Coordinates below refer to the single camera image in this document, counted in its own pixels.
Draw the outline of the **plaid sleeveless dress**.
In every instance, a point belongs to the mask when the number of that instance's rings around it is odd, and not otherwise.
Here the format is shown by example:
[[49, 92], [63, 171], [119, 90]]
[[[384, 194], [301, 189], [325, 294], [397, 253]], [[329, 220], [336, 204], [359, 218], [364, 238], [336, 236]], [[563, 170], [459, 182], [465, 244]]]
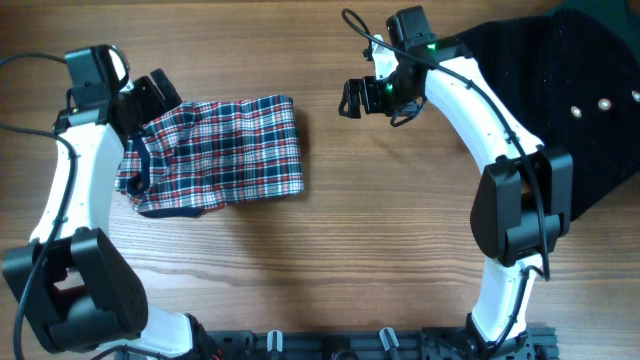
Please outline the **plaid sleeveless dress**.
[[282, 94], [185, 101], [129, 138], [115, 189], [150, 218], [297, 195], [304, 180], [294, 102]]

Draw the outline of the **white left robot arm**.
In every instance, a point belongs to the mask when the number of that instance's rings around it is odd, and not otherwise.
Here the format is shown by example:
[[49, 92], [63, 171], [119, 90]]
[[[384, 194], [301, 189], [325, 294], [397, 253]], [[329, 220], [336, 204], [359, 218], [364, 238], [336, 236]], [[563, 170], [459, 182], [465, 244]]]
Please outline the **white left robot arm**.
[[2, 274], [17, 302], [13, 351], [30, 325], [49, 353], [97, 351], [156, 359], [214, 359], [215, 341], [190, 314], [148, 303], [142, 282], [108, 237], [111, 188], [124, 141], [142, 115], [127, 73], [69, 68], [69, 106], [50, 138], [59, 155], [47, 210]]

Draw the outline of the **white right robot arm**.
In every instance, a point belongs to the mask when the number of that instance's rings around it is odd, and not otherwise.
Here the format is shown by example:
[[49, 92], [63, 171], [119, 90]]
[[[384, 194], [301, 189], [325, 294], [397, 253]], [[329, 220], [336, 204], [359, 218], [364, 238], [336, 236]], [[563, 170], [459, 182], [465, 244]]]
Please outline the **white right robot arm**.
[[426, 328], [415, 336], [384, 328], [384, 353], [403, 359], [418, 347], [424, 359], [556, 358], [555, 331], [528, 324], [526, 309], [536, 279], [547, 274], [549, 254], [569, 228], [571, 156], [547, 147], [515, 119], [460, 43], [400, 50], [375, 41], [363, 55], [374, 72], [345, 83], [340, 114], [384, 114], [398, 127], [432, 105], [481, 174], [470, 225], [484, 265], [465, 324]]

